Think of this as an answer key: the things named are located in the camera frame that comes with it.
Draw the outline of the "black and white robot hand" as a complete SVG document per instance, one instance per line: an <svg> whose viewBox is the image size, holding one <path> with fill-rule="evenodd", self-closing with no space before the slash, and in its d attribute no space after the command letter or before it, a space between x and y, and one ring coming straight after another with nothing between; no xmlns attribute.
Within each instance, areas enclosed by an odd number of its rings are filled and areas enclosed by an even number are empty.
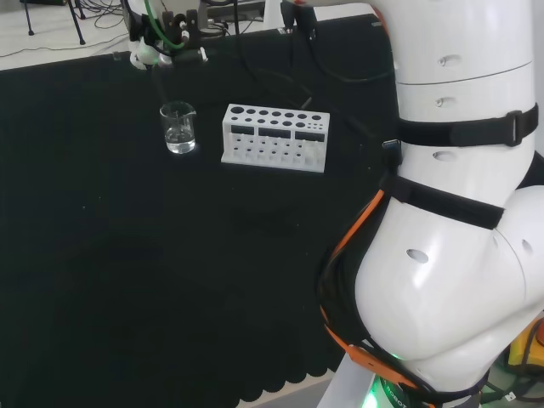
<svg viewBox="0 0 544 408"><path fill-rule="evenodd" d="M145 70L208 61L207 4L203 1L122 1L131 63Z"/></svg>

